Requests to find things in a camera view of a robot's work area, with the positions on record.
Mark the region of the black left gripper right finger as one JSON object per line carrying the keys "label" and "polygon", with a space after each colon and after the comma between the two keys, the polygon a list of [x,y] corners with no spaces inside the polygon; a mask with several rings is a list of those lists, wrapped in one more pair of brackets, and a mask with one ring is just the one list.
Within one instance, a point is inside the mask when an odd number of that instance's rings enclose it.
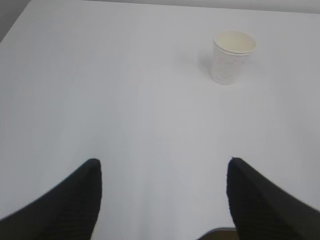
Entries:
{"label": "black left gripper right finger", "polygon": [[241,158],[228,163],[226,194],[241,240],[320,238],[320,212],[282,190]]}

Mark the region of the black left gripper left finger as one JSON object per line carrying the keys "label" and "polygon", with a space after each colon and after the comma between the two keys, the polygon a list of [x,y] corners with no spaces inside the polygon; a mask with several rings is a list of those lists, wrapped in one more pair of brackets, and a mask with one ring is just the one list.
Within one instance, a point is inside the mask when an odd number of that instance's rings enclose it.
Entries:
{"label": "black left gripper left finger", "polygon": [[101,162],[92,158],[49,192],[1,219],[2,240],[89,240],[102,199]]}

